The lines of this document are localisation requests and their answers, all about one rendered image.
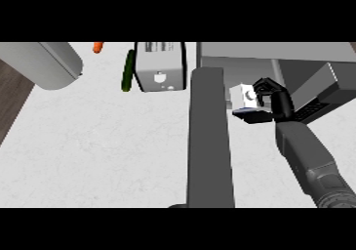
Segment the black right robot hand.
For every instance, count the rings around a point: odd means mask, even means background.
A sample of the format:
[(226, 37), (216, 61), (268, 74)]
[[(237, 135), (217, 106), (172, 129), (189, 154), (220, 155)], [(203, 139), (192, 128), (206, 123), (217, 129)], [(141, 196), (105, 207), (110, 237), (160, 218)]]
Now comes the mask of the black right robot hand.
[(245, 111), (240, 114), (241, 119), (248, 124), (291, 121), (294, 105), (287, 89), (268, 77), (254, 83), (254, 92), (260, 105), (265, 105), (265, 97), (269, 97), (271, 111)]

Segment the white milk carton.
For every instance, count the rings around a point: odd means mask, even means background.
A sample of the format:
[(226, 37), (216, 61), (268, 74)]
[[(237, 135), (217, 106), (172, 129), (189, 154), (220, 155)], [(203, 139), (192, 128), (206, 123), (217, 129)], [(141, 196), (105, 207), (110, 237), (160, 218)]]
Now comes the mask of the white milk carton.
[(254, 87), (247, 84), (238, 84), (229, 90), (232, 109), (235, 111), (269, 111), (269, 107), (260, 105)]

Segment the grey microwave body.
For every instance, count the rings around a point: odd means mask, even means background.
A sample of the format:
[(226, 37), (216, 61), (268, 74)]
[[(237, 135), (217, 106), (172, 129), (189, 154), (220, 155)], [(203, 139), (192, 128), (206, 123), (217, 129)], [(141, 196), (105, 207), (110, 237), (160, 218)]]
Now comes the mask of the grey microwave body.
[(356, 42), (201, 42), (197, 66), (223, 70), (225, 90), (268, 78), (307, 124), (356, 98)]

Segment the dark grey microwave door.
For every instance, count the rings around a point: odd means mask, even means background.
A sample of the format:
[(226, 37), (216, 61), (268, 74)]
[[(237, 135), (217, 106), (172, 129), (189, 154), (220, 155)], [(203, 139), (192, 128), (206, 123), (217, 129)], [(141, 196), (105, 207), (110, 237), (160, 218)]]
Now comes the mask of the dark grey microwave door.
[(192, 71), (186, 201), (172, 208), (234, 208), (223, 69)]

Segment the grey toaster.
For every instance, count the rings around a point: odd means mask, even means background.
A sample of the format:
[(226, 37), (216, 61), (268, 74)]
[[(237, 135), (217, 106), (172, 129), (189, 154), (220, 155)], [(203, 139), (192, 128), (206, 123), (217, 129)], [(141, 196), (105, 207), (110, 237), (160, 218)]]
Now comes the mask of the grey toaster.
[(135, 76), (147, 92), (186, 89), (188, 60), (183, 42), (135, 43)]

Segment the green cucumber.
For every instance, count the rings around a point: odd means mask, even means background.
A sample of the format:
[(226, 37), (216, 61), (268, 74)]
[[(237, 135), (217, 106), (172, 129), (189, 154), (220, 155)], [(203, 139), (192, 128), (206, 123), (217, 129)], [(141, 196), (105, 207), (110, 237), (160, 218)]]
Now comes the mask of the green cucumber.
[(129, 50), (126, 62), (124, 62), (124, 70), (123, 70), (123, 78), (121, 78), (121, 91), (129, 92), (132, 89), (132, 81), (135, 75), (135, 50)]

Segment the pale grey rounded appliance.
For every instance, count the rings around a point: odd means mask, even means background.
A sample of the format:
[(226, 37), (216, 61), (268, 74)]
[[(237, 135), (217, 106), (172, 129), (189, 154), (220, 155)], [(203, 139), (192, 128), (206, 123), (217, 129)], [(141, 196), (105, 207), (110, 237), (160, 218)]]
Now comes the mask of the pale grey rounded appliance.
[(83, 74), (68, 42), (0, 42), (0, 60), (43, 90), (65, 88)]

